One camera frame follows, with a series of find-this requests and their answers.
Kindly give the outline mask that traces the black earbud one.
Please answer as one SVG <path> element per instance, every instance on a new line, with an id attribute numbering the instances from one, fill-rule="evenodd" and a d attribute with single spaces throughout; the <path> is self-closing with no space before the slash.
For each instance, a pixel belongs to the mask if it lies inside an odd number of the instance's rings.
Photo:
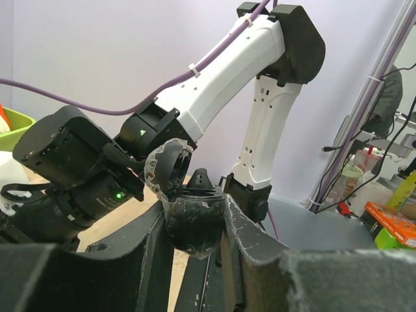
<path id="1" fill-rule="evenodd" d="M 207 170 L 205 168 L 196 169 L 187 183 L 187 187 L 190 189 L 203 189 L 212 190 L 214 189 L 211 183 Z"/>

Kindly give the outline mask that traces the black earbud charging case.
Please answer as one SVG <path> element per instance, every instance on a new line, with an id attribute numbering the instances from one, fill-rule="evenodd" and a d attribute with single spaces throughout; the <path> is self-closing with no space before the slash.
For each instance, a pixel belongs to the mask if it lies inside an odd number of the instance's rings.
<path id="1" fill-rule="evenodd" d="M 144 165 L 147 187 L 162 203 L 166 233 L 174 247 L 205 259 L 220 245 L 226 197 L 219 186 L 203 190 L 184 183 L 193 148 L 173 138 L 153 150 Z"/>

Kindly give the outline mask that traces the person in white shirt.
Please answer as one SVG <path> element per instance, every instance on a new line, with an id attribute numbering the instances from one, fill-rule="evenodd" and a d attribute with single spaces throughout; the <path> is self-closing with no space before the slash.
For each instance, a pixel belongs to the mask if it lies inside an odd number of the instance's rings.
<path id="1" fill-rule="evenodd" d="M 395 112 L 398 110 L 403 96 L 402 75 L 396 66 L 392 66 L 392 72 L 385 78 L 385 86 L 380 90 L 381 95 L 377 103 L 363 124 L 361 129 L 368 133 L 374 133 L 378 137 L 389 135 L 393 124 Z"/>

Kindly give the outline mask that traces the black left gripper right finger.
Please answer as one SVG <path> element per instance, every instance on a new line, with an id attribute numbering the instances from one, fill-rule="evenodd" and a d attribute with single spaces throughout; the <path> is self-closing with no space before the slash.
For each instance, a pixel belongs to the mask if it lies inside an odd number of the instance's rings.
<path id="1" fill-rule="evenodd" d="M 415 253 L 295 251 L 226 199 L 226 311 L 414 311 Z"/>

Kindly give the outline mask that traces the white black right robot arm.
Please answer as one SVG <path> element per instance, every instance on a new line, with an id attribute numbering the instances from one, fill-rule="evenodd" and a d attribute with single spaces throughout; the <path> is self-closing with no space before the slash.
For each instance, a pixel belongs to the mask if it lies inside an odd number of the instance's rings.
<path id="1" fill-rule="evenodd" d="M 325 44 L 304 7 L 243 3 L 229 33 L 188 72 L 136 107 L 111 138 L 64 100 L 20 138 L 12 156 L 45 179 L 5 183 L 1 242 L 73 246 L 78 234 L 148 187 L 162 203 L 174 246 L 196 254 L 222 236 L 226 199 L 205 169 L 185 180 L 199 139 L 218 113 L 255 81 L 253 111 L 231 181 L 249 214 L 267 209 L 271 168 L 289 111 L 320 71 Z"/>

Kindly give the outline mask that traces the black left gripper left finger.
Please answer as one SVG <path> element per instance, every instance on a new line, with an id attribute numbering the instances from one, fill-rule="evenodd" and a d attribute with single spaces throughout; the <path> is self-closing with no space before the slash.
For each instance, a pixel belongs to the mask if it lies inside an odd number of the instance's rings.
<path id="1" fill-rule="evenodd" d="M 1 245 L 2 311 L 166 311 L 174 247 L 161 202 L 88 247 Z"/>

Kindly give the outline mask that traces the green plastic basket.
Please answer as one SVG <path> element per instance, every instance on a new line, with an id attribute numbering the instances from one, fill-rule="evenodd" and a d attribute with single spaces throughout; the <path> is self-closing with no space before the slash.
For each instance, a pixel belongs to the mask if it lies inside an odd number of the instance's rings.
<path id="1" fill-rule="evenodd" d="M 1 151 L 12 151 L 22 135 L 36 123 L 36 120 L 7 107 L 3 107 L 3 111 L 11 128 L 9 132 L 1 134 Z"/>

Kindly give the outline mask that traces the orange carrot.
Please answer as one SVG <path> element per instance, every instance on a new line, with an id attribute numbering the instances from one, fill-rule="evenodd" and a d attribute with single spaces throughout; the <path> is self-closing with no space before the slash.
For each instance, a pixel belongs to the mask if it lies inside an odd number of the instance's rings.
<path id="1" fill-rule="evenodd" d="M 2 104 L 0 104 L 0 133 L 7 133 L 11 131 L 10 122 L 5 114 Z"/>

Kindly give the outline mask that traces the orange green boxes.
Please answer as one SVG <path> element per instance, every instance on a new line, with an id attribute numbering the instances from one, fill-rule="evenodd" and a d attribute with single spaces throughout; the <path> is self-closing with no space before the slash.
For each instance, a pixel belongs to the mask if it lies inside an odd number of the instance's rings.
<path id="1" fill-rule="evenodd" d="M 415 250 L 415 221 L 397 210 L 369 201 L 361 219 L 379 250 Z"/>

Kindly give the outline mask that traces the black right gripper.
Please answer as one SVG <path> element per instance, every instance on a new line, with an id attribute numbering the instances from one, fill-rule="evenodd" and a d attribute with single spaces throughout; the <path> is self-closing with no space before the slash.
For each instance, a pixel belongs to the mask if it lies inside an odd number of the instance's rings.
<path id="1" fill-rule="evenodd" d="M 73 242 L 78 234 L 130 200 L 144 200 L 144 183 L 102 172 L 70 190 L 52 183 L 8 183 L 1 195 L 15 213 L 1 213 L 1 242 Z"/>

